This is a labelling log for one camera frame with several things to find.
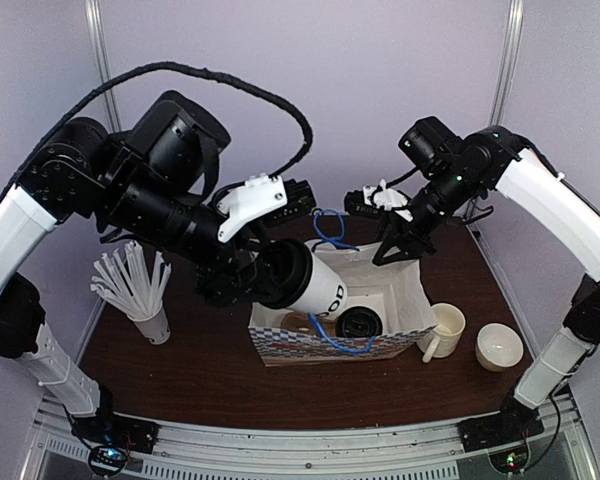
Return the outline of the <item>white paper cup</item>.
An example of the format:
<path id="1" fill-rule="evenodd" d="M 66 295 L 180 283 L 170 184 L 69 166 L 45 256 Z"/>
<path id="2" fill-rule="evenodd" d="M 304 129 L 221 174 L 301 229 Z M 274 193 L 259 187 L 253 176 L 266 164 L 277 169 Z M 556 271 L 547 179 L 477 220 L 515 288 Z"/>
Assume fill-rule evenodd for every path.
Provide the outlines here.
<path id="1" fill-rule="evenodd" d="M 319 318 L 335 319 L 345 309 L 348 290 L 341 277 L 314 253 L 309 252 L 309 276 L 283 308 L 310 313 Z"/>

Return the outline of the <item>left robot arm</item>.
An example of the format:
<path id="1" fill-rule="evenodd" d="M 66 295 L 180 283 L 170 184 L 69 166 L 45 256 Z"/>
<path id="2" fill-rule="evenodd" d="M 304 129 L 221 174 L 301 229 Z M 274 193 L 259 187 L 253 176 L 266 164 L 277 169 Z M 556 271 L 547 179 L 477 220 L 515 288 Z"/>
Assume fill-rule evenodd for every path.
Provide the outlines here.
<path id="1" fill-rule="evenodd" d="M 38 136 L 50 128 L 72 100 L 70 94 L 10 97 L 0 92 L 0 189 Z M 237 180 L 273 165 L 273 160 L 259 156 L 271 149 L 266 128 L 287 119 L 282 111 L 238 93 L 218 94 L 201 103 L 234 139 L 223 162 L 223 179 Z M 120 396 L 117 383 L 125 379 L 128 369 L 109 359 L 106 364 L 114 370 L 107 373 L 104 363 L 86 357 L 95 351 L 89 342 L 101 315 L 94 294 L 88 290 L 88 276 L 92 261 L 104 249 L 98 242 L 94 221 L 75 216 L 41 242 L 21 271 L 39 289 L 47 321 L 64 351 L 112 390 L 114 405 L 122 411 L 130 403 Z M 15 435 L 28 429 L 42 394 L 42 388 L 24 367 L 0 358 L 0 432 Z"/>

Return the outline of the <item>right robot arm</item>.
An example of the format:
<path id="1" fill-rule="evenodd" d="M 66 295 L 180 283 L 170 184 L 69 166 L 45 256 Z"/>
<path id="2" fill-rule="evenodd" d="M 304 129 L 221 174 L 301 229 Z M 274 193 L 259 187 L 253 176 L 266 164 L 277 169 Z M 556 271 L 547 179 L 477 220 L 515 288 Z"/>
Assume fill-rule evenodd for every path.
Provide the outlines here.
<path id="1" fill-rule="evenodd" d="M 432 254 L 431 236 L 471 198 L 494 192 L 528 216 L 529 234 L 517 232 L 520 266 L 541 280 L 578 273 L 571 305 L 493 419 L 499 440 L 515 440 L 537 408 L 600 345 L 600 212 L 529 139 L 502 126 L 464 138 L 434 116 L 418 120 L 398 142 L 426 180 L 415 194 L 382 180 L 363 189 L 363 204 L 384 218 L 376 265 Z"/>

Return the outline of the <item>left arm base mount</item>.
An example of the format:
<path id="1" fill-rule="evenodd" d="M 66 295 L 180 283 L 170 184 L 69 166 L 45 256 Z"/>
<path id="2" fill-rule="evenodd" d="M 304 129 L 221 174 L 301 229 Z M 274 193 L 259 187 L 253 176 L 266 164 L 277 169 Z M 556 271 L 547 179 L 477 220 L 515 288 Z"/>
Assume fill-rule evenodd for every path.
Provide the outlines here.
<path id="1" fill-rule="evenodd" d="M 137 453 L 151 454 L 159 432 L 155 422 L 115 413 L 109 399 L 100 400 L 94 415 L 71 419 L 73 431 L 82 439 Z"/>

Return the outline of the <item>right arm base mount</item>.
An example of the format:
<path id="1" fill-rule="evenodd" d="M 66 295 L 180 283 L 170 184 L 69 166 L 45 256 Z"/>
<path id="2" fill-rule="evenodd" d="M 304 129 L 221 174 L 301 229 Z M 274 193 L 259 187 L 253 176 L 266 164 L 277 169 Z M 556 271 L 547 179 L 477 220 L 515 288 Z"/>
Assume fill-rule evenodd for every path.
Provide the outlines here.
<path id="1" fill-rule="evenodd" d="M 487 416 L 465 419 L 457 427 L 463 449 L 467 453 L 522 442 L 545 430 L 538 410 L 526 407 L 509 410 L 502 408 Z"/>

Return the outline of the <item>cardboard cup carrier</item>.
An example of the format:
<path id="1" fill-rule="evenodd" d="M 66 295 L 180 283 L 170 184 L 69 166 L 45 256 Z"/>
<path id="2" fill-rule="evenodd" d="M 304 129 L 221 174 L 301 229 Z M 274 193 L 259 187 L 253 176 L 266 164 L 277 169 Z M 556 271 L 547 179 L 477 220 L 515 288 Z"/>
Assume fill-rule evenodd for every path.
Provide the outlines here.
<path id="1" fill-rule="evenodd" d="M 312 336 L 317 334 L 314 324 L 309 319 L 309 316 L 298 312 L 286 314 L 281 320 L 280 329 Z"/>

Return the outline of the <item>black cup lid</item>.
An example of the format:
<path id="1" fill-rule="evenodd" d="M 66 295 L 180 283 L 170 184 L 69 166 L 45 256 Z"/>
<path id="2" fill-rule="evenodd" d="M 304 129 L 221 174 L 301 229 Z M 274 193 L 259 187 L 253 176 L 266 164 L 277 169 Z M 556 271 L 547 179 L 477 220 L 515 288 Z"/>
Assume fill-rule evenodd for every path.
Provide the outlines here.
<path id="1" fill-rule="evenodd" d="M 346 309 L 336 320 L 335 332 L 341 338 L 367 338 L 383 333 L 379 314 L 366 306 Z"/>
<path id="2" fill-rule="evenodd" d="M 309 248 L 296 239 L 278 240 L 267 245 L 256 262 L 264 274 L 268 297 L 260 303 L 272 309 L 290 307 L 306 291 L 313 274 Z"/>

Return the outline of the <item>blue checkered paper bag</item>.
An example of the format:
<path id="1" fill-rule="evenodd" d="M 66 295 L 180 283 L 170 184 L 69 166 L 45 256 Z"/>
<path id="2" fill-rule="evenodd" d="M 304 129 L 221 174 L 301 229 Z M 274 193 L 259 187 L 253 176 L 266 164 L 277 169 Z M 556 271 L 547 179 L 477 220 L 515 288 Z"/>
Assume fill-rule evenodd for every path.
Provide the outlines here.
<path id="1" fill-rule="evenodd" d="M 248 331 L 266 366 L 390 359 L 434 329 L 417 260 L 374 265 L 378 245 L 346 240 L 345 220 L 334 210 L 316 213 L 313 228 L 317 237 L 306 245 L 340 279 L 332 311 L 255 303 Z"/>

